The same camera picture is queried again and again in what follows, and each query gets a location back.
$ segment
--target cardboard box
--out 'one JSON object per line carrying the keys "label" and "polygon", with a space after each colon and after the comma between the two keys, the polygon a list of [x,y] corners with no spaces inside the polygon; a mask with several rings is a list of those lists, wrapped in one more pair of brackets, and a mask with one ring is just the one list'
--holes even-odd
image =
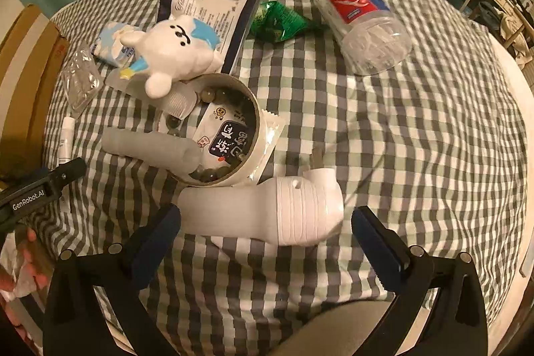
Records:
{"label": "cardboard box", "polygon": [[46,114],[67,49],[67,40],[35,5],[20,13],[2,41],[1,174],[41,166]]}

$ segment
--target screw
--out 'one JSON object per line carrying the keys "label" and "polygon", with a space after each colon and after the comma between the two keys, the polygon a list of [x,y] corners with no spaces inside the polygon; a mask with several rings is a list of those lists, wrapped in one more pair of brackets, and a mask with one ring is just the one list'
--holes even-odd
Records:
{"label": "screw", "polygon": [[473,259],[471,257],[471,255],[469,255],[467,252],[461,252],[460,254],[460,259],[464,262],[464,263],[470,263]]}
{"label": "screw", "polygon": [[422,247],[417,246],[417,245],[412,246],[410,248],[410,252],[412,253],[412,255],[416,257],[422,257],[425,254],[425,250]]}
{"label": "screw", "polygon": [[120,251],[122,251],[122,244],[113,243],[110,247],[108,247],[107,251],[112,255],[118,254]]}
{"label": "screw", "polygon": [[73,252],[70,249],[64,250],[59,256],[62,260],[68,260],[72,256]]}

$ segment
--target checkered tablecloth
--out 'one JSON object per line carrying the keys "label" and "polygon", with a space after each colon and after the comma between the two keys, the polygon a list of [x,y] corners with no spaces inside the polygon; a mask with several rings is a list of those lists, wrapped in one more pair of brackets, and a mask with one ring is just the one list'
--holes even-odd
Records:
{"label": "checkered tablecloth", "polygon": [[[146,29],[158,1],[79,0],[53,20],[71,42],[69,57],[108,21]],[[320,20],[313,0],[279,1]],[[488,321],[498,314],[516,271],[525,213],[521,115],[484,29],[444,0],[385,1],[414,49],[377,75],[348,72],[329,30],[276,45],[245,42],[233,74],[263,108],[288,121],[263,179],[297,175],[312,148],[321,147],[325,165],[336,168],[346,221],[340,235],[312,248],[180,234],[141,298],[182,354],[266,354],[335,304],[390,296],[351,237],[356,204],[368,205],[408,245],[439,256],[470,252]],[[110,72],[98,66],[104,77]],[[58,85],[46,128],[51,166],[65,114]],[[73,149],[87,161],[87,176],[71,188],[70,207],[34,217],[54,254],[102,252],[176,197],[166,171],[111,156],[99,145],[105,126],[148,132],[159,119],[154,108],[109,87],[91,102],[77,122]],[[184,132],[197,122],[194,114]]]}

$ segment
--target green candy wrapper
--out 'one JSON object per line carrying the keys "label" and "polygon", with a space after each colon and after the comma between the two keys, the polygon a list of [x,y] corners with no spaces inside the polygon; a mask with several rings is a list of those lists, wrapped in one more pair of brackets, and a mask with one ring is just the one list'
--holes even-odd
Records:
{"label": "green candy wrapper", "polygon": [[275,43],[319,27],[283,3],[267,1],[260,3],[250,32],[261,40]]}

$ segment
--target transparent plastic container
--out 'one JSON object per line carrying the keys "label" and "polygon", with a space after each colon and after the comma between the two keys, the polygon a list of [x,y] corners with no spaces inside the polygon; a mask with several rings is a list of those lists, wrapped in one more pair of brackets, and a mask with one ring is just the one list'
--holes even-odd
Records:
{"label": "transparent plastic container", "polygon": [[354,74],[388,70],[406,58],[412,40],[382,0],[315,0]]}

